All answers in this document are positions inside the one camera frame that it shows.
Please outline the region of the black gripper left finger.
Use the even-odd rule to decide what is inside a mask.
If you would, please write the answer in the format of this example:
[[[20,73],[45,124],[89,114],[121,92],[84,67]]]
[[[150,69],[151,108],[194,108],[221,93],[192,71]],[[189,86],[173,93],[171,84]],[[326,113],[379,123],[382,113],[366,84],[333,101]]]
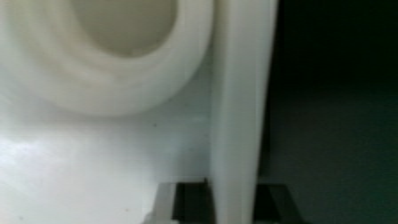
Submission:
[[[214,195],[207,179],[159,185],[151,224],[214,224]]]

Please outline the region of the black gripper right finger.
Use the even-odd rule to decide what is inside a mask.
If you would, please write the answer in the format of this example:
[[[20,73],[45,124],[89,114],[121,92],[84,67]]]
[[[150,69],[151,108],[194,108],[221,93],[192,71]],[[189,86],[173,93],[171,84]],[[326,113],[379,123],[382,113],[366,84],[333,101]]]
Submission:
[[[256,187],[254,224],[311,224],[283,184],[260,184]]]

